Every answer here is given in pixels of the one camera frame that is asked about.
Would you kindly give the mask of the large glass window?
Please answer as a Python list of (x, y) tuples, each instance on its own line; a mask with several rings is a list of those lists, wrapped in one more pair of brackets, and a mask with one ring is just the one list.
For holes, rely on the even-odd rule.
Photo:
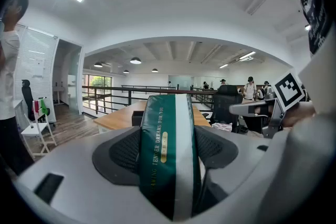
[(89, 113), (112, 112), (111, 90), (106, 90), (106, 87), (112, 87), (111, 77), (82, 75), (82, 105), (89, 109)]

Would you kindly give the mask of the green and white box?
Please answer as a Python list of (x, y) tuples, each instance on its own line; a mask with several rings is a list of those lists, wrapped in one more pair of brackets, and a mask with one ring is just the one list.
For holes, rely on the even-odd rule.
[(141, 124), (139, 189), (172, 221), (193, 214), (202, 188), (188, 94), (149, 97)]

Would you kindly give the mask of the green cloth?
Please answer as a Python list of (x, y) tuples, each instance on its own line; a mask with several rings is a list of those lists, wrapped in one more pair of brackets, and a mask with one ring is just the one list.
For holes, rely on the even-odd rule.
[(41, 98), (39, 100), (40, 100), (40, 109), (41, 109), (42, 113), (45, 114), (45, 115), (49, 115), (50, 110), (46, 107), (45, 102), (44, 102), (44, 98)]

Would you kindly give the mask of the person's right forearm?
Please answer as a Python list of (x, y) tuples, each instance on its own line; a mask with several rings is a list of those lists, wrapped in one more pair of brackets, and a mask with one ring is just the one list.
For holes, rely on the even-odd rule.
[(316, 113), (312, 102), (298, 102), (287, 110), (282, 121), (283, 127), (293, 127), (297, 122), (314, 116)]

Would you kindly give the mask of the white slatted blinds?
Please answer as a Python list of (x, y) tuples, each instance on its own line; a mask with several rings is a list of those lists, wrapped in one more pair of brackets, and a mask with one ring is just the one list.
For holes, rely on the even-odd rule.
[[(54, 58), (58, 45), (58, 38), (40, 33), (23, 25), (16, 25), (19, 35), (20, 48), (14, 73), (14, 99), (22, 101), (22, 108), (16, 109), (18, 124), (25, 128), (27, 121), (23, 113), (27, 112), (27, 104), (22, 94), (22, 80), (30, 81), (30, 88), (34, 99), (46, 97), (45, 105), (50, 109), (49, 122), (56, 122), (53, 105), (52, 75)], [(43, 57), (43, 77), (33, 77), (33, 61), (35, 57)]]

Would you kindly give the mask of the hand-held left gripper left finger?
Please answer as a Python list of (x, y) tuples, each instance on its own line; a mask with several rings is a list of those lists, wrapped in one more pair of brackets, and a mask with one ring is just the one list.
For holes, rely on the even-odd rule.
[(140, 129), (128, 127), (55, 148), (15, 187), (48, 224), (168, 224), (140, 192)]

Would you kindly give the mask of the dark metal railing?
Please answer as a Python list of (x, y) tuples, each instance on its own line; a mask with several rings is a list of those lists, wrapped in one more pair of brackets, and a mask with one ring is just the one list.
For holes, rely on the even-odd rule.
[(176, 87), (170, 87), (170, 86), (138, 86), (138, 85), (125, 85), (125, 84), (122, 84), (121, 87), (123, 87), (123, 88), (130, 88), (130, 89), (176, 90)]
[(176, 87), (176, 90), (157, 90), (157, 89), (130, 89), (119, 87), (106, 87), (106, 90), (111, 90), (112, 97), (112, 112), (122, 109), (126, 106), (130, 106), (140, 101), (146, 101), (150, 96), (168, 95), (168, 94), (188, 94), (192, 98), (194, 105), (201, 104), (205, 108), (201, 109), (201, 112), (213, 111), (213, 94), (215, 90), (204, 90), (201, 88), (190, 87), (189, 90), (180, 90)]

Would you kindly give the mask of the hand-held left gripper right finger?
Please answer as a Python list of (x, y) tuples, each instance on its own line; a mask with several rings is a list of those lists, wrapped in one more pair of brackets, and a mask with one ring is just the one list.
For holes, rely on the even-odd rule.
[(196, 126), (195, 135), (202, 187), (193, 216), (230, 196), (256, 168), (269, 145), (269, 139), (206, 126)]

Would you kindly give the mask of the pink checked cloth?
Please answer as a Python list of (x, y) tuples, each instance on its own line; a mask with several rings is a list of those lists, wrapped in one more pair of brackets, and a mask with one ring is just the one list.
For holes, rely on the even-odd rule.
[(213, 123), (212, 127), (218, 130), (222, 130), (225, 132), (232, 132), (233, 127), (232, 127), (232, 123), (230, 124), (225, 124), (225, 123)]

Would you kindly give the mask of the black mesh office chair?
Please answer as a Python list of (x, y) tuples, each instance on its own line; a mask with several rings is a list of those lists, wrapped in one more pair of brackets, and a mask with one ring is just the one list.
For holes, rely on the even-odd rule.
[(216, 93), (213, 94), (213, 113), (210, 118), (212, 127), (215, 124), (227, 124), (232, 126), (232, 132), (238, 133), (241, 129), (238, 115), (230, 113), (230, 106), (242, 104), (243, 96), (238, 93), (234, 85), (222, 85)]

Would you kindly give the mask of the black box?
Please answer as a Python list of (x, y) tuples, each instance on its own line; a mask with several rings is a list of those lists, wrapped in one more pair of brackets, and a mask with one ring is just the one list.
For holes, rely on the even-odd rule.
[(132, 126), (141, 126), (144, 111), (133, 111), (131, 121)]

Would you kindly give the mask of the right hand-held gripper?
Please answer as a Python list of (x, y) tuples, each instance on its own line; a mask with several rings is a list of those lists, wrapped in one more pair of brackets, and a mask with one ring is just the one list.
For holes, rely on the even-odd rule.
[(286, 113), (305, 96), (293, 72), (283, 74), (271, 88), (274, 91), (267, 93), (264, 101), (234, 104), (229, 107), (231, 114), (241, 116), (268, 116), (269, 107), (273, 107), (268, 125), (262, 128), (265, 138), (273, 138), (278, 131), (283, 129)]

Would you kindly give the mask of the white paper notice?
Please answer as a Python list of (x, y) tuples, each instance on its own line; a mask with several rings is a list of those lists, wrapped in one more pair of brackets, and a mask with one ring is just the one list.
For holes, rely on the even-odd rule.
[(45, 63), (45, 59), (43, 57), (35, 57), (34, 58), (34, 61), (33, 61), (33, 77), (43, 77), (44, 63)]

